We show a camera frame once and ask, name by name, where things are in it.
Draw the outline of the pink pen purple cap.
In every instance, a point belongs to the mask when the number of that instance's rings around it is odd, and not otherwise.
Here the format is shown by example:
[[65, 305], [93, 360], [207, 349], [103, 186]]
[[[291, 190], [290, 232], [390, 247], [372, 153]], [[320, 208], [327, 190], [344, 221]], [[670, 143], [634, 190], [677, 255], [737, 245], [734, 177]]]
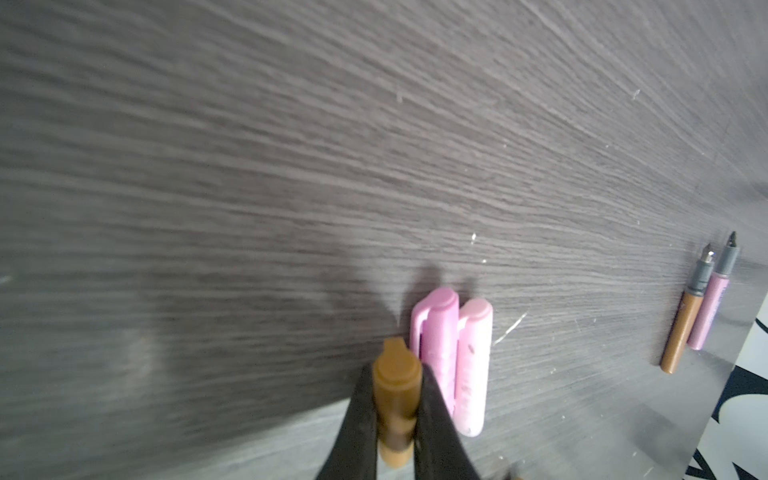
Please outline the pink pen purple cap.
[[730, 284], [730, 277], [739, 253], [737, 232], [733, 231], [720, 252], [720, 258], [710, 277], [698, 316], [689, 335], [687, 344], [692, 350], [702, 350], [706, 343], [725, 291]]

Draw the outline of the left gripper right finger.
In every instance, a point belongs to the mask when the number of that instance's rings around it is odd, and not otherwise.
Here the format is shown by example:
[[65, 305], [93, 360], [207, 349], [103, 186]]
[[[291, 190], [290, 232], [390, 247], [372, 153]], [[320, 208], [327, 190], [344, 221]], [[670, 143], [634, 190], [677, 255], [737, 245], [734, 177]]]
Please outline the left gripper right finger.
[[423, 366], [415, 430], [415, 479], [479, 479], [432, 369]]

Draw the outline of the ochre pen cap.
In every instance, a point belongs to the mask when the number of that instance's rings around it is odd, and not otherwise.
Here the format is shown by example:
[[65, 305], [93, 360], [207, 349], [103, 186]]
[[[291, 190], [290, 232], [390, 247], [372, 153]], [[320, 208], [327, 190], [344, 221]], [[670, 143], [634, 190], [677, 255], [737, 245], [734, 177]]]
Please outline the ochre pen cap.
[[379, 454], [386, 465], [399, 469], [413, 456], [422, 363], [403, 338], [388, 338], [372, 365], [372, 378]]

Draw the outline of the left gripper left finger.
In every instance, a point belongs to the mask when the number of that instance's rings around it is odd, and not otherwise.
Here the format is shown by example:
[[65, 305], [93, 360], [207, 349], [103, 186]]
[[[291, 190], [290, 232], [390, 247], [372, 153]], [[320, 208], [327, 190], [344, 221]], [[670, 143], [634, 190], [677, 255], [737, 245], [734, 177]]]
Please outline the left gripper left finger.
[[377, 412], [372, 365], [365, 365], [350, 397], [334, 445], [316, 479], [377, 478]]

